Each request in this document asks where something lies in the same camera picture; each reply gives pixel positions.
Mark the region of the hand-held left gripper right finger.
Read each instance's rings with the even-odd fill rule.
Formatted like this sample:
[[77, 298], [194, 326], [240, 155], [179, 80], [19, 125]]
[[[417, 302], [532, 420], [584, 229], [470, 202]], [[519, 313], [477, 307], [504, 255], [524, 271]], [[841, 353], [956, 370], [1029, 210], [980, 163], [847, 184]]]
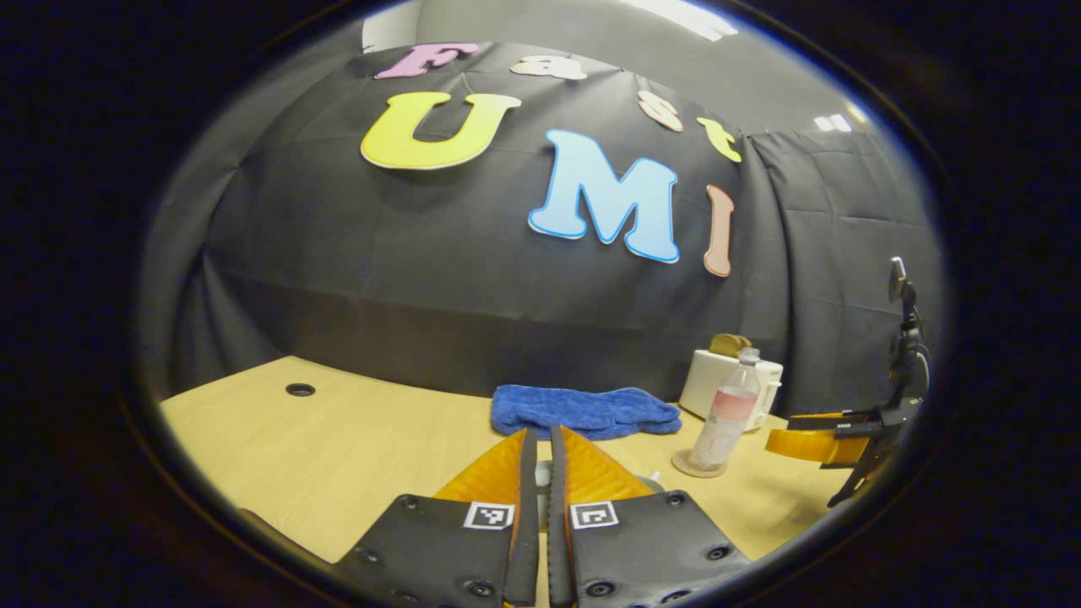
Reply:
[[565, 426], [551, 447], [551, 608], [667, 608], [750, 566], [686, 492], [652, 490]]

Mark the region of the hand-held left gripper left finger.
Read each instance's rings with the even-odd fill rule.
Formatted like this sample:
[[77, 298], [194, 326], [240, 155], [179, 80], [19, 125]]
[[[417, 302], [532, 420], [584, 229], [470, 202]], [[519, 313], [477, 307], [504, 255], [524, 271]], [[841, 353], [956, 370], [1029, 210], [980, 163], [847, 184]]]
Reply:
[[433, 495], [396, 497], [335, 572], [387, 608], [532, 608], [536, 465], [536, 432], [513, 432]]

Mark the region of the clear plastic water bottle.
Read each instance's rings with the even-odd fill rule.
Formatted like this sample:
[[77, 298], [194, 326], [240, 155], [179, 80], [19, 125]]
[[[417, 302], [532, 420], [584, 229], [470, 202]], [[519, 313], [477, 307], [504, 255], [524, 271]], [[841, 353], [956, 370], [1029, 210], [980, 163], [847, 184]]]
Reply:
[[742, 349], [735, 370], [715, 393], [698, 439], [688, 451], [688, 466], [696, 475], [718, 476], [728, 466], [758, 401], [758, 362], [759, 351], [752, 347]]

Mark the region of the blue towel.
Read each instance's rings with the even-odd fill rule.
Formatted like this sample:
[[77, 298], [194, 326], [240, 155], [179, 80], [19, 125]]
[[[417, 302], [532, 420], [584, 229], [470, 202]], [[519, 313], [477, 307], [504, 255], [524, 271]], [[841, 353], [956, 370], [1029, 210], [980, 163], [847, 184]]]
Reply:
[[682, 427], [680, 410], [645, 389], [584, 389], [502, 385], [492, 396], [491, 427], [505, 436], [522, 429], [540, 439], [565, 427], [589, 440], [614, 440], [638, 432], [669, 435]]

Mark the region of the white toaster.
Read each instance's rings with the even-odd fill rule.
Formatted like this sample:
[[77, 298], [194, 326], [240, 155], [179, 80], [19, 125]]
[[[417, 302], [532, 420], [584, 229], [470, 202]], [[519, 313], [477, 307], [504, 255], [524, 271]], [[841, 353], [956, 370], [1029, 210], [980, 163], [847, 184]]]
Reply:
[[[711, 353], [711, 351], [694, 351], [688, 380], [684, 384], [678, 404], [688, 412], [705, 419], [713, 408], [715, 393], [721, 388], [729, 376], [737, 369], [737, 358]], [[744, 432], [760, 429], [771, 413], [777, 392], [780, 389], [780, 376], [784, 367], [772, 361], [760, 361], [755, 366], [759, 389], [752, 413], [746, 420]]]

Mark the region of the black backdrop cloth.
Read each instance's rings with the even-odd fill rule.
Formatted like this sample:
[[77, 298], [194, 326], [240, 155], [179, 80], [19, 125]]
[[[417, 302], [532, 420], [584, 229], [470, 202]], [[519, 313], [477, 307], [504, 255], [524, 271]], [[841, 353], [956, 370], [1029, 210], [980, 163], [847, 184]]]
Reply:
[[933, 364], [934, 196], [866, 130], [746, 134], [688, 88], [548, 47], [421, 43], [282, 66], [157, 204], [139, 276], [155, 397], [297, 356], [491, 396], [640, 388], [749, 338], [780, 410], [888, 395], [902, 257]]

